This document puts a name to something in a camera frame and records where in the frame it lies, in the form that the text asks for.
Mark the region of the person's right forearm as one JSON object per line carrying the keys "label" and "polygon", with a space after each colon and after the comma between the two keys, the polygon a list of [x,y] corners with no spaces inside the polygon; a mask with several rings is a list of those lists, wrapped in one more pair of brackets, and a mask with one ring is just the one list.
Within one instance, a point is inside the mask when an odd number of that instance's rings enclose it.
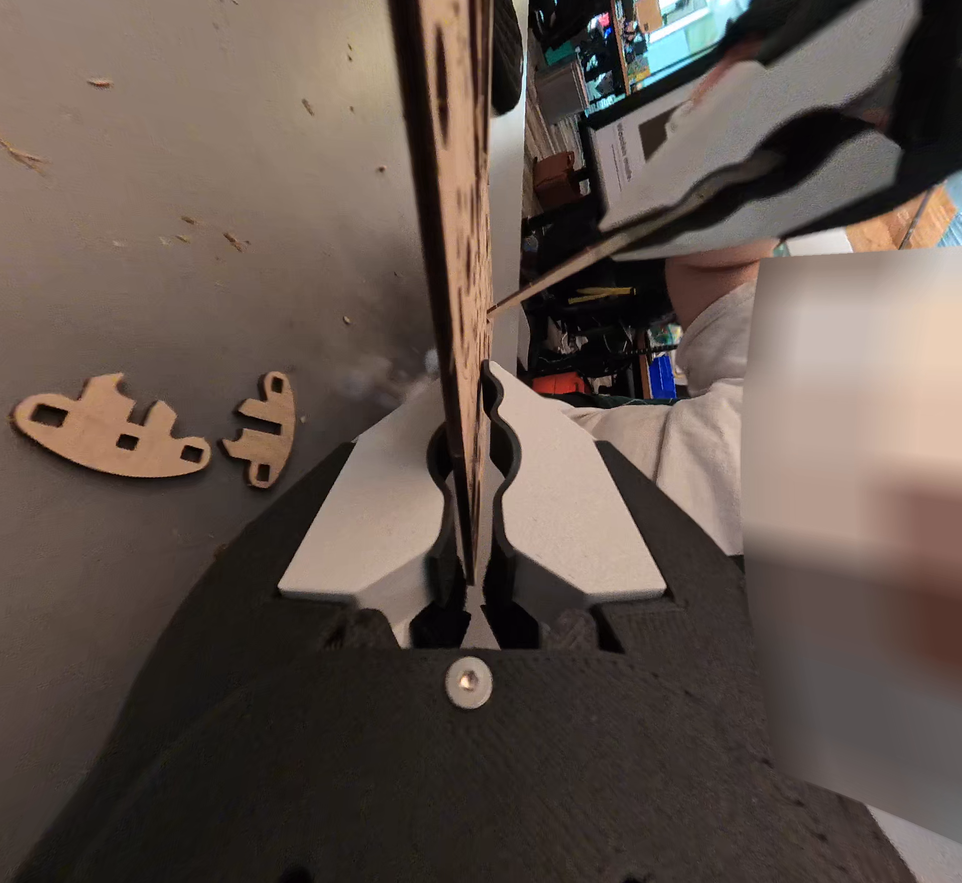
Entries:
{"label": "person's right forearm", "polygon": [[774,256],[778,244],[778,239],[757,240],[667,259],[667,295],[682,329],[732,291],[756,282],[761,264]]}

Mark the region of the large flat wooden model part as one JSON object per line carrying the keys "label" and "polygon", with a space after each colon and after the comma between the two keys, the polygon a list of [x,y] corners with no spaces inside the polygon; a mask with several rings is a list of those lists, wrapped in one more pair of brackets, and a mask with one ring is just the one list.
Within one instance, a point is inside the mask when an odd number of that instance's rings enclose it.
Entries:
{"label": "large flat wooden model part", "polygon": [[177,437],[177,414],[155,401],[138,422],[136,402],[121,391],[121,373],[90,378],[77,398],[40,393],[20,401],[12,420],[42,448],[82,468],[129,479],[179,478],[203,471],[210,444]]}

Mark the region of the laser-cut wooden part sheet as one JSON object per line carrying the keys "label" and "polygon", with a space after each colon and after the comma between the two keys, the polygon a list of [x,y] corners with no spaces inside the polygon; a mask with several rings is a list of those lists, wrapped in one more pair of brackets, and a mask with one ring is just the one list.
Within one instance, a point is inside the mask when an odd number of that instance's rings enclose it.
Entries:
{"label": "laser-cut wooden part sheet", "polygon": [[494,0],[388,0],[465,577],[475,582],[491,353]]}

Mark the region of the white sign with black marker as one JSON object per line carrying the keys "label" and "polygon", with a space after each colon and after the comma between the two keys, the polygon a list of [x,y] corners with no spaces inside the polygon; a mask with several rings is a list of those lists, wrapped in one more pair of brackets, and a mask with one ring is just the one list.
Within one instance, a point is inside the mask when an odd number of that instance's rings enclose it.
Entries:
{"label": "white sign with black marker", "polygon": [[586,147],[598,239],[763,150],[770,74],[757,58],[711,50],[592,115]]}

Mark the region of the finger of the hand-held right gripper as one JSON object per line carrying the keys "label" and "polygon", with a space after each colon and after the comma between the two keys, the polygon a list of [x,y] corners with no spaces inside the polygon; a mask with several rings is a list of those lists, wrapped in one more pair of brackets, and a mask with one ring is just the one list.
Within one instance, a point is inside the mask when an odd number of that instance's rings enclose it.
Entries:
{"label": "finger of the hand-held right gripper", "polygon": [[678,204],[704,179],[749,158],[789,121],[846,108],[894,69],[920,22],[921,0],[860,0],[768,66],[740,61],[694,104],[667,120],[663,143],[605,175],[602,232]]}
{"label": "finger of the hand-held right gripper", "polygon": [[733,186],[666,227],[635,238],[618,262],[647,262],[784,238],[824,216],[892,187],[902,149],[880,131],[861,131],[797,183],[767,196],[762,183]]}

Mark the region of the thin wooden stick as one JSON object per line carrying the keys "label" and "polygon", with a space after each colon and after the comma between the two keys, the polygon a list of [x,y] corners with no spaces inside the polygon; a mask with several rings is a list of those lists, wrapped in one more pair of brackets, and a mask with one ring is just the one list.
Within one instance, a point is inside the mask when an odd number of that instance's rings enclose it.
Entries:
{"label": "thin wooden stick", "polygon": [[633,221],[602,235],[592,246],[570,257],[535,282],[506,296],[492,305],[487,311],[487,319],[493,320],[502,312],[520,306],[527,299],[545,291],[547,288],[575,275],[592,265],[607,259],[622,249],[667,228],[679,219],[704,207],[720,192],[728,188],[747,184],[761,179],[780,167],[785,155],[771,149],[763,149],[749,158],[720,169],[705,176],[689,189],[681,200],[641,215]]}

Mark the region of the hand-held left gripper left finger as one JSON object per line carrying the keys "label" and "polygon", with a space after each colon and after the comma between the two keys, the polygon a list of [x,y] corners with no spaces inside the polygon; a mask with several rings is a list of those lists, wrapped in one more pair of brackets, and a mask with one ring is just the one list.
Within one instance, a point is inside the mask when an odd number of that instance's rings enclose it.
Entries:
{"label": "hand-held left gripper left finger", "polygon": [[280,579],[283,597],[379,612],[412,645],[412,621],[436,596],[429,554],[452,521],[429,463],[444,420],[433,383],[357,437]]}

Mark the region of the brown box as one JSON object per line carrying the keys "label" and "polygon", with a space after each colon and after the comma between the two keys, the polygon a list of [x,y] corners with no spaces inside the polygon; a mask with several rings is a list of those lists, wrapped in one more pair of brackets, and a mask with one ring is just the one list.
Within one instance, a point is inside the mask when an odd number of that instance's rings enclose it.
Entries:
{"label": "brown box", "polygon": [[533,190],[544,210],[573,203],[582,197],[583,169],[571,151],[547,155],[533,163]]}

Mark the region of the small flat wooden model part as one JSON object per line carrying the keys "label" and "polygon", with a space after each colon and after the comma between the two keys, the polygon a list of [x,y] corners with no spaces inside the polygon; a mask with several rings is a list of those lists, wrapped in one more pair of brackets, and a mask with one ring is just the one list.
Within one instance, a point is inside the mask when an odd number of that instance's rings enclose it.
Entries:
{"label": "small flat wooden model part", "polygon": [[259,395],[246,398],[234,415],[258,425],[244,424],[234,438],[222,438],[219,447],[236,461],[247,464],[247,485],[266,491],[283,474],[295,440],[296,405],[290,378],[280,371],[264,373]]}

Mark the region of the black wrist rest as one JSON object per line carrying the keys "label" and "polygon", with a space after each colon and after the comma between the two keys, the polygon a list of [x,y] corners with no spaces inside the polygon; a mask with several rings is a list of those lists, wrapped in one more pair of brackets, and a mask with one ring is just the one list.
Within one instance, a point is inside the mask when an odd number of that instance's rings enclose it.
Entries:
{"label": "black wrist rest", "polygon": [[503,117],[523,95],[528,0],[493,0],[493,11],[492,115]]}

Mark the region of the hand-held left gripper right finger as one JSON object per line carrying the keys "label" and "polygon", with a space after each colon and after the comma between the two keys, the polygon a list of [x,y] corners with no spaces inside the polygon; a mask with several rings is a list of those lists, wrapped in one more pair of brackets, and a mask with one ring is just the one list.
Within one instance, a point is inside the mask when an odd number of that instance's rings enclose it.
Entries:
{"label": "hand-held left gripper right finger", "polygon": [[566,611],[661,597],[666,581],[595,439],[495,362],[484,362],[481,385],[502,475],[484,580],[489,608],[516,605],[552,622]]}

